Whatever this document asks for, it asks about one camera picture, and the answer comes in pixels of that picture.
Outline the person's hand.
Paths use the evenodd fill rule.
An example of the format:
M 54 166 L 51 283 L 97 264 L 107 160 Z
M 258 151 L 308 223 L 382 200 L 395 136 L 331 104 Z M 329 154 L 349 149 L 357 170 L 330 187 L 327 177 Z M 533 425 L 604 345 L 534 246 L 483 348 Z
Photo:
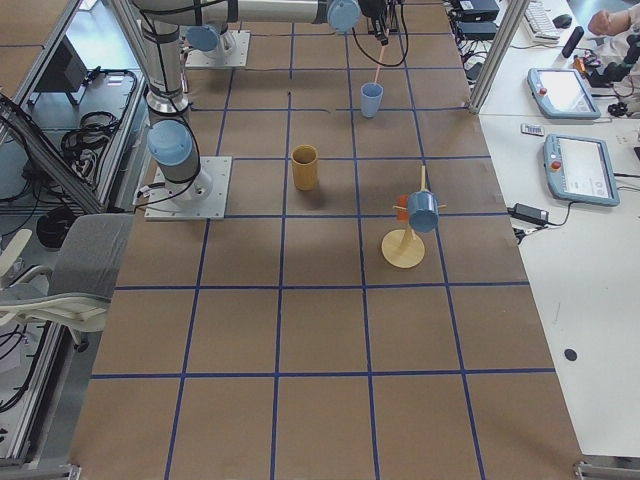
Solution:
M 597 36 L 615 36 L 627 31 L 631 25 L 629 10 L 596 12 L 588 23 L 588 30 Z

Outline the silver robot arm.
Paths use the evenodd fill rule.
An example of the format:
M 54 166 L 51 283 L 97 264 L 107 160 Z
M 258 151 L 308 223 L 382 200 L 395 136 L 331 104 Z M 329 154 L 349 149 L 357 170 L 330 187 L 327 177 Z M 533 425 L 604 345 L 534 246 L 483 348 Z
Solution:
M 328 24 L 344 33 L 367 18 L 387 42 L 385 1 L 133 1 L 141 18 L 147 59 L 147 104 L 157 118 L 178 120 L 188 101 L 180 44 L 222 65 L 236 51 L 229 25 L 238 21 Z
M 211 58 L 229 56 L 236 48 L 236 40 L 229 33 L 227 23 L 206 23 L 188 27 L 186 40 L 192 48 Z

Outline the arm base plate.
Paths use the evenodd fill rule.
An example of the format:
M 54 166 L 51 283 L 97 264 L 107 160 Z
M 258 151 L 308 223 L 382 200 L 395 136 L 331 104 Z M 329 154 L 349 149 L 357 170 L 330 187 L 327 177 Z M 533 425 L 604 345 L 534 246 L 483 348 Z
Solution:
M 193 184 L 166 182 L 164 172 L 156 168 L 154 181 L 164 186 L 150 191 L 144 217 L 148 221 L 222 220 L 226 212 L 232 169 L 231 156 L 201 156 L 200 172 Z
M 228 30 L 222 35 L 219 45 L 209 52 L 192 48 L 186 57 L 187 69 L 234 69 L 245 68 L 251 32 Z

